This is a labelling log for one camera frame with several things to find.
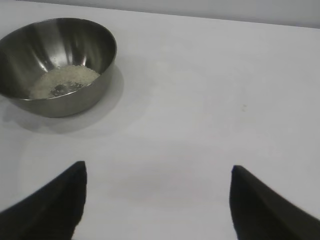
white surface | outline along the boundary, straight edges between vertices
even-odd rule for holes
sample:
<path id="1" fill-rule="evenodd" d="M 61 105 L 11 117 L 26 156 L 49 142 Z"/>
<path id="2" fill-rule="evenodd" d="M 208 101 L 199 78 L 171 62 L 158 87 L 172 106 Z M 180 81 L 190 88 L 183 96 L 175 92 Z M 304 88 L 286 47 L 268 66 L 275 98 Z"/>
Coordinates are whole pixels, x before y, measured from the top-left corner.
<path id="1" fill-rule="evenodd" d="M 320 27 L 319 0 L 29 0 L 214 19 Z"/>
<path id="2" fill-rule="evenodd" d="M 1 209 L 85 160 L 76 240 L 235 240 L 234 164 L 320 217 L 320 30 L 10 2 L 0 36 L 55 17 L 111 30 L 114 82 L 71 118 L 0 100 Z"/>

metal bowl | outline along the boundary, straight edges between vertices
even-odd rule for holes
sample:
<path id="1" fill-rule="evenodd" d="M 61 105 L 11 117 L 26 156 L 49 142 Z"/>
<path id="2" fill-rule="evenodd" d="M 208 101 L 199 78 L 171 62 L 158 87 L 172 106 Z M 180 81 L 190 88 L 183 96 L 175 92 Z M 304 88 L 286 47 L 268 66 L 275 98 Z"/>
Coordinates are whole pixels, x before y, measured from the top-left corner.
<path id="1" fill-rule="evenodd" d="M 32 23 L 0 40 L 0 94 L 21 109 L 45 117 L 82 112 L 105 93 L 116 54 L 115 38 L 95 22 L 57 18 Z M 31 86 L 43 74 L 67 65 L 86 66 L 100 76 L 62 96 L 30 97 Z"/>

gray wall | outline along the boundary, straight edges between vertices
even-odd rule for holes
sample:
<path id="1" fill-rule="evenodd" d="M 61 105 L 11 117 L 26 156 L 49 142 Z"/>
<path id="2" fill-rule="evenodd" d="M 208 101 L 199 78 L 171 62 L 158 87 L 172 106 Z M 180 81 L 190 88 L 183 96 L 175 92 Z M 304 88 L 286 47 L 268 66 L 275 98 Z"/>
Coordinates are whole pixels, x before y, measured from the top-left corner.
<path id="1" fill-rule="evenodd" d="M 36 0 L 108 9 L 320 27 L 320 0 Z"/>

seasoning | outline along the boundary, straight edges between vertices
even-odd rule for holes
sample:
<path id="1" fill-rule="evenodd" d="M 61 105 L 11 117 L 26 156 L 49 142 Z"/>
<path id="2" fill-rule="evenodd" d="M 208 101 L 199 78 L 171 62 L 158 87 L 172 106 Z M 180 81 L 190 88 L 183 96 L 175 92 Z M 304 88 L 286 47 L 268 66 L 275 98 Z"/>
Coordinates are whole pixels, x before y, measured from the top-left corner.
<path id="1" fill-rule="evenodd" d="M 55 68 L 43 74 L 30 88 L 31 99 L 47 99 L 72 93 L 94 81 L 100 74 L 82 65 Z"/>

